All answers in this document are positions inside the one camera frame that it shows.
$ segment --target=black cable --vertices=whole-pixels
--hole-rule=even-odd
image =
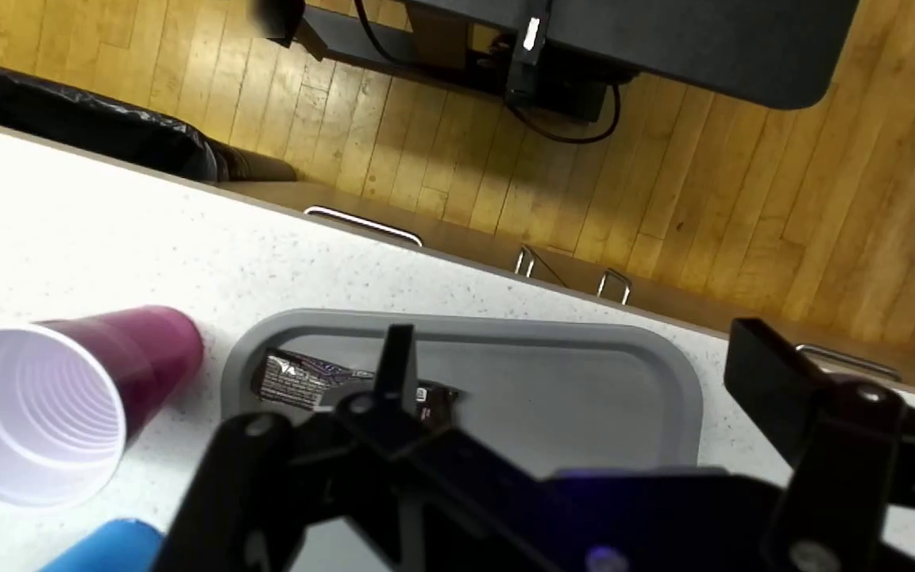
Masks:
[[[370,44],[373,44],[385,62],[390,62],[393,68],[414,68],[414,69],[420,69],[417,62],[402,62],[402,57],[393,57],[393,56],[383,44],[383,40],[374,35],[374,28],[373,28],[373,22],[370,22],[366,0],[356,0],[356,17],[361,17],[361,27],[363,27]],[[613,131],[621,127],[621,85],[612,82],[612,92],[613,92],[613,117],[612,117],[612,123],[608,123],[601,134],[592,134],[592,138],[552,134],[552,131],[534,123],[534,122],[532,122],[519,106],[513,106],[513,103],[510,103],[510,111],[513,111],[529,131],[534,131],[534,134],[540,134],[540,138],[547,138],[547,139],[552,139],[552,143],[589,147],[589,143],[612,139]]]
[[[613,92],[613,117],[612,123],[601,131],[601,134],[589,134],[589,138],[565,138],[565,134],[552,134],[540,123],[534,123],[519,106],[510,103],[510,111],[534,134],[552,139],[552,143],[571,143],[571,147],[589,147],[589,143],[601,143],[601,139],[612,139],[613,131],[621,127],[621,85],[612,82],[612,92]]]

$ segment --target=red plastic cup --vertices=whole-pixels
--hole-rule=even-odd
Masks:
[[[75,507],[204,363],[176,308],[0,328],[0,499]]]

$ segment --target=gray tray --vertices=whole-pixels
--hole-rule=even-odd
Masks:
[[[247,380],[273,348],[374,371],[387,324],[417,328],[420,380],[461,389],[458,424],[534,477],[696,466],[696,371],[673,344],[638,328],[282,312],[231,351],[223,414],[261,407]]]

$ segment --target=cup rim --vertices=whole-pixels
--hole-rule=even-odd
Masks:
[[[96,380],[98,381],[106,381],[106,393],[109,393],[109,401],[111,401],[111,407],[117,411],[117,447],[115,447],[115,456],[111,459],[106,459],[101,460],[101,475],[96,477],[96,480],[91,480],[76,497],[67,497],[67,499],[59,499],[59,504],[38,504],[38,499],[24,499],[24,497],[5,497],[0,493],[0,504],[6,504],[6,507],[24,507],[24,508],[70,508],[70,507],[84,507],[84,504],[91,504],[92,497],[98,497],[109,482],[111,482],[111,477],[117,475],[117,469],[120,469],[120,459],[127,456],[127,411],[124,411],[124,401],[120,401],[120,393],[117,393],[117,389],[115,389],[115,380],[111,380],[111,371],[86,351],[86,348],[79,348],[75,338],[67,338],[67,335],[60,335],[60,331],[51,331],[47,324],[34,324],[34,323],[20,323],[20,324],[0,324],[0,335],[38,335],[38,338],[45,338],[45,342],[53,342],[53,344],[60,344],[60,348],[67,348],[75,357],[79,357],[92,371],[96,371]],[[43,466],[53,466],[59,471],[63,471],[67,466],[60,466],[60,460],[51,460],[51,459],[43,459],[43,456],[34,456]]]

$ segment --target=white table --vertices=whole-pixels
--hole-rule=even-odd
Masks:
[[[698,371],[704,466],[777,482],[789,477],[782,459],[721,389],[721,338],[0,131],[0,323],[147,301],[186,308],[204,328],[202,386],[149,424],[92,504],[60,513],[0,507],[0,572],[34,570],[117,515],[169,529],[219,424],[223,361],[250,324],[282,308],[649,328],[673,342]],[[915,554],[915,515],[891,518],[886,539]]]

